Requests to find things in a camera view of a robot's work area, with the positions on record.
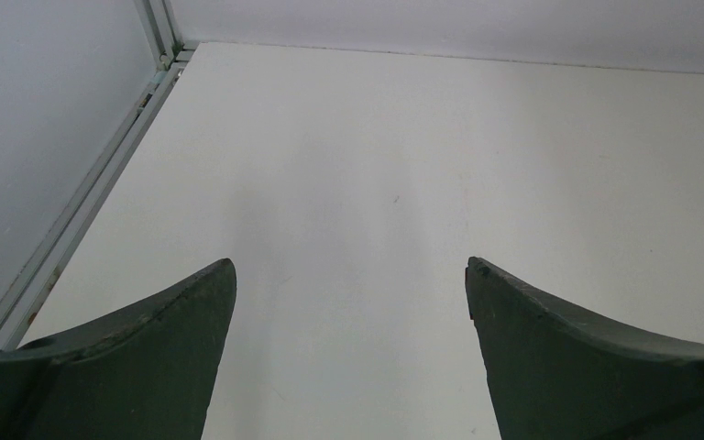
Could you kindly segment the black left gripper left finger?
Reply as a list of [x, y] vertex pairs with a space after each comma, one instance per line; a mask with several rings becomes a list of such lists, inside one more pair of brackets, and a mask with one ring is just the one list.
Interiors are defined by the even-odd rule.
[[0, 350], [0, 439], [198, 439], [237, 298], [220, 259], [89, 323]]

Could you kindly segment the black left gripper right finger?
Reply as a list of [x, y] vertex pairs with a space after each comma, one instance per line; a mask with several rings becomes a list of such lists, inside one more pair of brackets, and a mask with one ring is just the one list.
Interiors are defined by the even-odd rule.
[[704, 344], [612, 320], [483, 258], [470, 318], [504, 439], [704, 439]]

